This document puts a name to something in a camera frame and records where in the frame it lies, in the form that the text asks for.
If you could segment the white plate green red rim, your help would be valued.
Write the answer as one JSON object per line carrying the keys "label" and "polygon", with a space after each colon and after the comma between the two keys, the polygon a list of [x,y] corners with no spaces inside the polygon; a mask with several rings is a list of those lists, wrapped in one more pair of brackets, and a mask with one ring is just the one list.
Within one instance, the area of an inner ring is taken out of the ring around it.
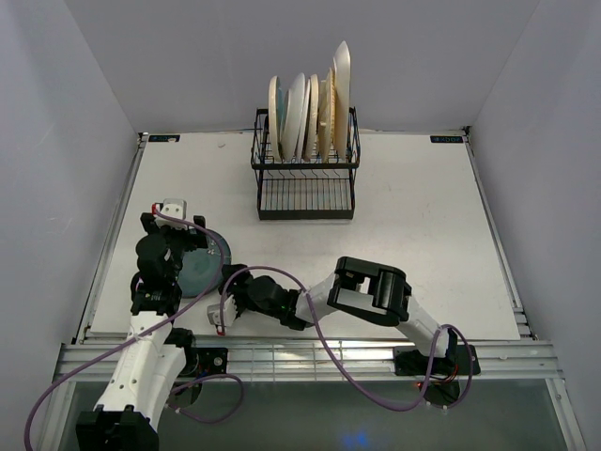
{"label": "white plate green red rim", "polygon": [[296,160],[298,162],[300,162],[302,160],[302,154],[304,151],[305,133],[306,133],[307,124],[308,124],[308,120],[309,120],[308,115],[309,115],[309,106],[310,106],[310,92],[311,92],[311,85],[310,85],[310,82],[307,81],[306,85],[305,85],[305,89],[304,89],[303,104],[302,104],[301,117],[300,117],[300,129],[299,129],[299,135],[298,135],[297,145],[296,145]]}

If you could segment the red plate blue flower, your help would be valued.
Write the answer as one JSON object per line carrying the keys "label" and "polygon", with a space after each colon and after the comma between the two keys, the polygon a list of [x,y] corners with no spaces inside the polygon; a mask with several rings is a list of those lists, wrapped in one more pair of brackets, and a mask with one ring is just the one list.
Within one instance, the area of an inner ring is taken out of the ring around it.
{"label": "red plate blue flower", "polygon": [[305,74],[301,72],[297,75],[285,96],[285,123],[280,140],[282,155],[285,161],[290,161],[296,152],[301,127],[305,87]]}

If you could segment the cream plate blue top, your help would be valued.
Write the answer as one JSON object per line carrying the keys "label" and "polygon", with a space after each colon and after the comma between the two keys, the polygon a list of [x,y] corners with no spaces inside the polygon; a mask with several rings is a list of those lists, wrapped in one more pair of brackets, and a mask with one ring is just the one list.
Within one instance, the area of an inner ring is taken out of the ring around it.
{"label": "cream plate blue top", "polygon": [[273,155],[273,160],[276,163],[282,161],[280,150],[280,129],[282,121],[282,113],[284,108],[284,95],[281,89],[280,78],[274,75],[270,79],[269,98],[268,98],[268,113],[269,113],[269,132],[270,144]]}

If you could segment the cream pink floral plate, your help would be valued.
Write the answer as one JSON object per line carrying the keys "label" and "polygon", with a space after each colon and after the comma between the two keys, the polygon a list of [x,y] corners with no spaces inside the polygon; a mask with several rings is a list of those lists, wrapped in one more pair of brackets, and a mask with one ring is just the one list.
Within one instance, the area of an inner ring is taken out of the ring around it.
{"label": "cream pink floral plate", "polygon": [[311,161],[311,156],[316,144],[317,119],[319,105],[319,80],[316,74],[310,77],[310,101],[309,101],[309,122],[306,127],[306,143],[304,146],[303,159],[306,162]]}

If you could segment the woven bamboo square tray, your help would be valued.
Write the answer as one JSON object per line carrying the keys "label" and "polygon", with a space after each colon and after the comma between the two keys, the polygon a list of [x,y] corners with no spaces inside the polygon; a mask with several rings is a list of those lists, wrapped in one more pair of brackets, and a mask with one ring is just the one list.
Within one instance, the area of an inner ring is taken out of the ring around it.
{"label": "woven bamboo square tray", "polygon": [[320,84],[318,124],[317,124],[317,151],[323,163],[329,161],[332,145],[332,131],[335,121],[335,83],[334,70],[329,68],[326,79]]}

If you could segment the white rectangular plate black rim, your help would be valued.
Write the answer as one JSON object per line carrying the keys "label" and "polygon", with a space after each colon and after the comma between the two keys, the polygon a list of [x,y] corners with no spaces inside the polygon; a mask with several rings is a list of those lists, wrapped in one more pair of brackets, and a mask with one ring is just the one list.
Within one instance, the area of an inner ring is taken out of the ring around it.
{"label": "white rectangular plate black rim", "polygon": [[348,113],[350,107],[351,56],[347,42],[343,40],[333,56],[335,88],[335,120],[333,147],[340,159],[347,152]]}

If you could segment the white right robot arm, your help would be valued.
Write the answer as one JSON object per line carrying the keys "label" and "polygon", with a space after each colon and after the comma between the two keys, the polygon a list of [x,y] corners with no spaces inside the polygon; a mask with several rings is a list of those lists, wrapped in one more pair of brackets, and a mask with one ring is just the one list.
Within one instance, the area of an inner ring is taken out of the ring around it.
{"label": "white right robot arm", "polygon": [[335,270],[306,292],[282,288],[268,275],[253,276],[248,267],[225,265],[218,291],[222,302],[207,308],[209,323],[218,334],[233,325],[245,311],[277,319],[294,331],[315,325],[316,319],[344,312],[373,325],[395,328],[414,345],[396,357],[401,375],[423,375],[427,368],[436,377],[459,373],[457,334],[442,330],[435,343],[439,324],[412,296],[406,274],[392,266],[354,257],[340,257]]}

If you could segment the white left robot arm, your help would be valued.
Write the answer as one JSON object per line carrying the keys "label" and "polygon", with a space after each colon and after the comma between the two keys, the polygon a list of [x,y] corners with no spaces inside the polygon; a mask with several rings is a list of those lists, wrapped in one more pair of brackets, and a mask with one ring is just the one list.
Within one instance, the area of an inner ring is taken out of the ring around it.
{"label": "white left robot arm", "polygon": [[141,216],[146,232],[135,246],[137,272],[131,279],[131,344],[93,411],[76,422],[82,450],[156,450],[163,406],[178,375],[199,364],[193,334],[173,326],[182,291],[178,276],[186,253],[205,248],[205,234],[186,223],[186,206],[163,201]]}

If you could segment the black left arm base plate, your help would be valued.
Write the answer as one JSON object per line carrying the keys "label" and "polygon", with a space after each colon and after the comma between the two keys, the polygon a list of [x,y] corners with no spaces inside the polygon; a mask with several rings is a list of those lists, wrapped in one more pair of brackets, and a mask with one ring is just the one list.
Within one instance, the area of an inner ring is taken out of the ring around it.
{"label": "black left arm base plate", "polygon": [[192,348],[191,357],[183,377],[199,378],[227,372],[228,348]]}

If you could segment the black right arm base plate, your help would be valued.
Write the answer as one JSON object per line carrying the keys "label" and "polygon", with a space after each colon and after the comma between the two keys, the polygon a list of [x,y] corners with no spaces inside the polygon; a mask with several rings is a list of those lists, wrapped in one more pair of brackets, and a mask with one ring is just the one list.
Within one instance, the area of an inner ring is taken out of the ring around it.
{"label": "black right arm base plate", "polygon": [[[424,376],[429,358],[418,350],[393,348],[394,374],[396,376]],[[459,345],[447,353],[445,357],[435,357],[431,369],[432,376],[448,377],[480,375],[476,349],[472,345]]]}

